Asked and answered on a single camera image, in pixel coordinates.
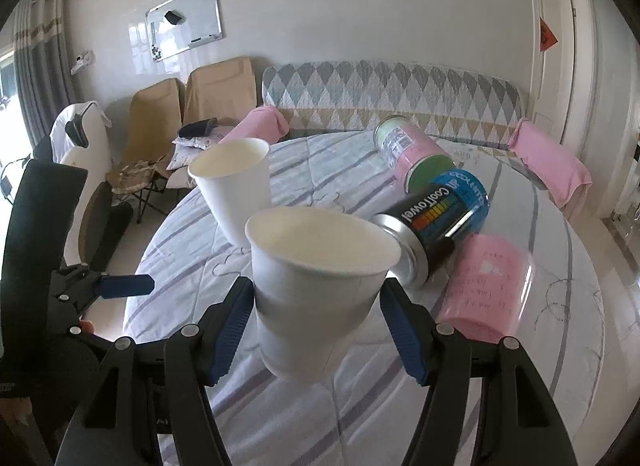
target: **diamond pattern fabric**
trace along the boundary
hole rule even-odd
[[[268,67],[265,104],[277,106],[294,137],[374,129],[401,114],[434,137],[508,149],[522,117],[509,81],[436,65],[318,62]]]

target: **round table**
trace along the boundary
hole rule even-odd
[[[332,208],[368,219],[398,200],[372,136],[334,133],[273,146],[274,205]],[[482,232],[534,257],[536,274],[516,336],[573,438],[593,401],[604,348],[604,311],[589,256],[545,192],[524,176],[477,147],[438,142],[490,195]],[[125,332],[151,341],[196,322],[239,274],[252,277],[251,254],[226,241],[196,189],[160,227],[138,272],[150,274],[156,288],[127,301]],[[410,296],[435,317],[447,280],[446,271],[438,271]],[[280,380],[265,368],[254,310],[229,374],[208,391],[235,466],[400,464],[426,393],[402,369],[378,302],[334,377],[315,385]],[[456,464],[468,464],[472,454],[479,394],[480,380],[472,380]],[[161,439],[161,449],[166,464],[178,464],[170,437]]]

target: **gray curtain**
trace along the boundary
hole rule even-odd
[[[15,80],[32,147],[49,135],[58,114],[76,102],[64,7],[64,0],[20,0],[15,9]]]

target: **blue label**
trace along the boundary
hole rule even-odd
[[[466,170],[448,170],[433,179],[436,184],[444,185],[460,197],[466,207],[473,211],[471,230],[477,231],[482,227],[489,213],[489,197],[478,178]]]

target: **barcode label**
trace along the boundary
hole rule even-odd
[[[396,126],[386,134],[385,140],[382,142],[381,152],[389,168],[395,169],[402,152],[407,148],[411,148],[414,144],[414,140],[400,126]]]

